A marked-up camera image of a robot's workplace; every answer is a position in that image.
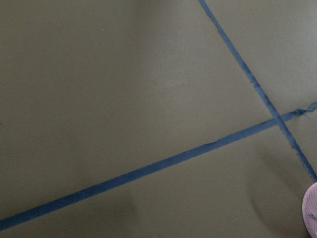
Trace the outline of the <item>pink mesh pen holder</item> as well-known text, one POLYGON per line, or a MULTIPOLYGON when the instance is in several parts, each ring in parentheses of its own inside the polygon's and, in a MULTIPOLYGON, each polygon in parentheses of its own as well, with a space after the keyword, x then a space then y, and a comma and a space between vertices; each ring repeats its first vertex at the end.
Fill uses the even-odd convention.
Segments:
POLYGON ((317 183, 312 184, 304 194, 302 215, 308 233, 312 238, 317 238, 317 183))

